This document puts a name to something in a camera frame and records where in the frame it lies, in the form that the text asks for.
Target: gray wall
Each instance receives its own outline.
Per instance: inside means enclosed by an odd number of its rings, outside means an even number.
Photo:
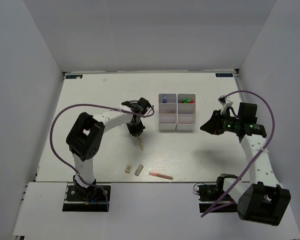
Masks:
[[[278,179],[291,191],[300,230],[300,0],[275,4],[242,65],[240,78],[243,89],[261,94],[273,108],[277,127],[269,145],[271,162]],[[261,103],[258,116],[270,132],[270,114]]]
[[[62,71],[239,68],[275,0],[24,0]]]
[[[10,238],[62,86],[22,0],[0,0],[0,240]]]

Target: green object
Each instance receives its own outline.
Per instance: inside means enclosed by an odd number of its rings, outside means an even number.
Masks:
[[[186,104],[189,104],[191,102],[191,99],[186,99],[185,101],[184,101],[184,104],[186,103]]]

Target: wall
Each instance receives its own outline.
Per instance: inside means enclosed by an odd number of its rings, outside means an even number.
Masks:
[[[24,0],[62,71],[239,68],[275,0]]]
[[[0,240],[10,239],[62,86],[62,73],[21,0],[0,0]]]
[[[300,0],[279,0],[240,70],[241,87],[267,99],[276,117],[269,145],[277,178],[291,191],[300,230]],[[255,98],[245,98],[259,103]],[[260,103],[258,116],[270,132],[270,115]]]

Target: white organizer box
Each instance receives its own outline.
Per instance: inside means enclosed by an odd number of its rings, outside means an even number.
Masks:
[[[191,99],[194,103],[184,103]],[[192,131],[196,122],[195,94],[159,94],[159,130]]]

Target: small block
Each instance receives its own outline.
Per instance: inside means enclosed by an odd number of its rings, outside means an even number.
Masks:
[[[125,168],[125,172],[127,174],[129,174],[131,172],[131,169],[132,169],[132,166],[131,165],[127,165],[126,168]]]
[[[138,166],[138,168],[135,170],[134,175],[139,176],[143,168],[144,168],[144,166],[142,164],[140,164]]]

